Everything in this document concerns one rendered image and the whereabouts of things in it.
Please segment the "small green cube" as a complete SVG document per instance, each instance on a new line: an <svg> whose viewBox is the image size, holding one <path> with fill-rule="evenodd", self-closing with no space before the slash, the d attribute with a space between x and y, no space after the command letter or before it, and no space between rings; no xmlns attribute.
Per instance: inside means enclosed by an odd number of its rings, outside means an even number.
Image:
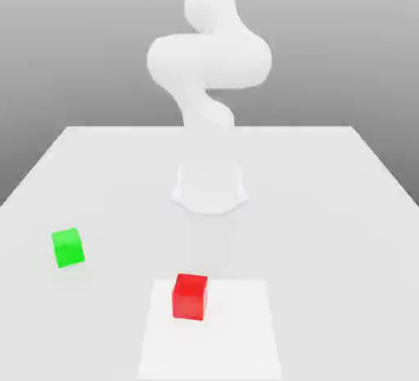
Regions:
<svg viewBox="0 0 419 381"><path fill-rule="evenodd" d="M53 232L52 243L56 264L59 268L85 261L82 239L75 227Z"/></svg>

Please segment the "small red cube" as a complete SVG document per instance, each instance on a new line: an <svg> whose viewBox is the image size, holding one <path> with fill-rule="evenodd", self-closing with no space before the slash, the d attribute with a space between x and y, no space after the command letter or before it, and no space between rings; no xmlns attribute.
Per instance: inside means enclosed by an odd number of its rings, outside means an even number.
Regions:
<svg viewBox="0 0 419 381"><path fill-rule="evenodd" d="M180 273L172 291L172 314L174 318L203 320L207 302L208 277Z"/></svg>

